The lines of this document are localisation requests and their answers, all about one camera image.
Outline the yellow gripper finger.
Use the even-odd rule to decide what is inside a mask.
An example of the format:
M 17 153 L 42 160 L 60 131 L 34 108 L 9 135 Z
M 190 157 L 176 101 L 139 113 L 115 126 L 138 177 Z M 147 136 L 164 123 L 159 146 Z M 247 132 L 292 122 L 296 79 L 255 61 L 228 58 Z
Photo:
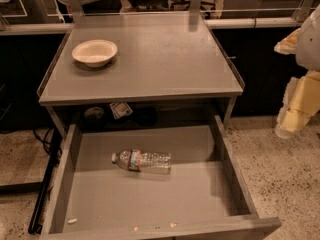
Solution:
M 274 51 L 283 55 L 295 54 L 299 33 L 300 28 L 294 30 L 287 37 L 285 37 L 275 45 Z
M 320 111 L 320 72 L 309 71 L 300 79 L 292 77 L 286 86 L 275 134 L 289 139 L 299 133 Z

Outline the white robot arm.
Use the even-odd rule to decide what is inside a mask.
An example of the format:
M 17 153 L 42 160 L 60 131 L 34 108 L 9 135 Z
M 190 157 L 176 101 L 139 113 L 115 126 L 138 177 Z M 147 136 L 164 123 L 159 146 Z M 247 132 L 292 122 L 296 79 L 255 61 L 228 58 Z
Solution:
M 289 139 L 320 111 L 320 6 L 300 28 L 278 42 L 274 50 L 284 55 L 294 54 L 296 63 L 307 70 L 300 79 L 290 79 L 277 116 L 275 134 Z

